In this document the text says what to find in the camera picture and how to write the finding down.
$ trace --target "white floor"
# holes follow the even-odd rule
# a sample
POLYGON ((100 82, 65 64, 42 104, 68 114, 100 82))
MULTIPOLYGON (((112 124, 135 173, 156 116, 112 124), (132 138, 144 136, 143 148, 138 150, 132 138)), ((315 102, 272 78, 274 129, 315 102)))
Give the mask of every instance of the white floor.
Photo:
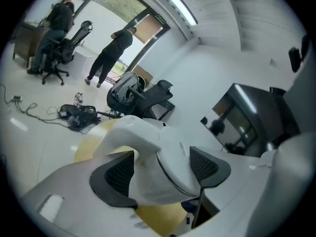
MULTIPOLYGON (((37 103, 38 106, 30 113, 42 119, 57 117, 56 114, 48 115, 48 108, 73 104, 77 92, 83 93, 84 105, 93 105, 98 111, 109 110, 106 96, 111 84, 104 82, 100 88, 96 88, 98 78, 94 78, 88 86, 84 82, 85 75, 81 79, 72 78, 71 69, 75 68, 71 68, 70 76, 64 77, 64 86, 60 85, 60 80, 55 76, 49 77, 46 84, 42 85, 41 75, 26 73, 22 58, 16 56, 12 59, 13 47, 13 44, 7 46, 0 61, 0 83, 6 86, 7 100, 13 95, 21 96, 23 110, 31 103, 37 103)), ((1 152, 7 157, 9 176, 18 197, 21 197, 53 171, 72 163, 84 135, 19 113, 14 103, 5 104, 3 94, 4 89, 0 86, 1 152)))

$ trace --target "wooden desk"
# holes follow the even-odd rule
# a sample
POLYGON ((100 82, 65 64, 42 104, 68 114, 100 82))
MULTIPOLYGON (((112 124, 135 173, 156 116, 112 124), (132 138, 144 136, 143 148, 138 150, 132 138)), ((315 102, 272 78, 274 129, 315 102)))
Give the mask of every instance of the wooden desk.
MULTIPOLYGON (((105 121, 92 128, 81 140, 75 154, 74 162, 81 162, 93 158, 93 152, 104 139, 105 135, 118 119, 105 121)), ((130 147, 121 147, 114 153, 133 150, 130 147)), ((161 236, 168 236, 174 231, 187 216, 187 212, 182 208, 181 203, 138 206, 137 215, 161 236)))
POLYGON ((26 67, 29 67, 29 60, 35 55, 36 47, 46 33, 48 28, 37 27, 35 24, 23 22, 16 34, 13 59, 19 55, 26 60, 26 67))

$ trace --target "ceiling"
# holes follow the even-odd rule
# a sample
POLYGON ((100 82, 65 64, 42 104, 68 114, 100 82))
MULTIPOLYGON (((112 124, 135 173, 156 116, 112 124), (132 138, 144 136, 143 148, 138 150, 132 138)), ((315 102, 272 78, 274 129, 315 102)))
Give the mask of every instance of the ceiling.
POLYGON ((196 17, 200 43, 257 52, 273 67, 289 65, 288 51, 306 33, 284 0, 183 0, 196 17))

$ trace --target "office chair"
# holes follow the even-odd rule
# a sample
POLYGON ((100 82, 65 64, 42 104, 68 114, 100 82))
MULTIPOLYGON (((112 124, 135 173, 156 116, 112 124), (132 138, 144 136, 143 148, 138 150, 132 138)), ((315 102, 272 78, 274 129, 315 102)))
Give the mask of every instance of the office chair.
POLYGON ((60 74, 66 74, 69 76, 69 73, 64 70, 60 70, 57 66, 62 64, 68 64, 74 59, 73 52, 75 48, 80 44, 80 42, 92 31, 92 22, 84 21, 81 24, 81 28, 76 32, 72 39, 63 39, 60 41, 49 39, 52 43, 50 46, 43 50, 43 53, 47 55, 47 59, 51 60, 51 67, 40 70, 40 73, 47 72, 47 75, 42 79, 42 84, 46 83, 46 78, 50 75, 56 75, 61 80, 61 85, 64 85, 64 80, 60 74))
POLYGON ((121 114, 134 115, 141 119, 156 119, 155 115, 151 110, 151 107, 173 97, 172 93, 170 92, 171 86, 172 84, 168 81, 160 80, 156 85, 144 91, 143 93, 139 93, 136 90, 129 87, 128 89, 130 93, 135 95, 134 100, 130 105, 124 105, 120 103, 111 94, 110 89, 107 95, 107 104, 111 108, 111 110, 114 111, 114 114, 108 114, 103 112, 97 113, 112 119, 121 118, 121 114))

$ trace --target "sneaker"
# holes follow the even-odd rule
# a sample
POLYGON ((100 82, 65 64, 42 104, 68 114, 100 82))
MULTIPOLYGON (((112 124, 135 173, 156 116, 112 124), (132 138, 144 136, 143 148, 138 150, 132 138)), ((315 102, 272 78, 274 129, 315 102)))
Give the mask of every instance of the sneaker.
POLYGON ((88 78, 84 79, 84 81, 85 81, 85 83, 86 83, 87 85, 90 85, 90 83, 91 83, 91 80, 89 80, 88 78))
POLYGON ((28 69, 27 73, 30 74, 30 75, 39 75, 40 71, 39 70, 28 69))

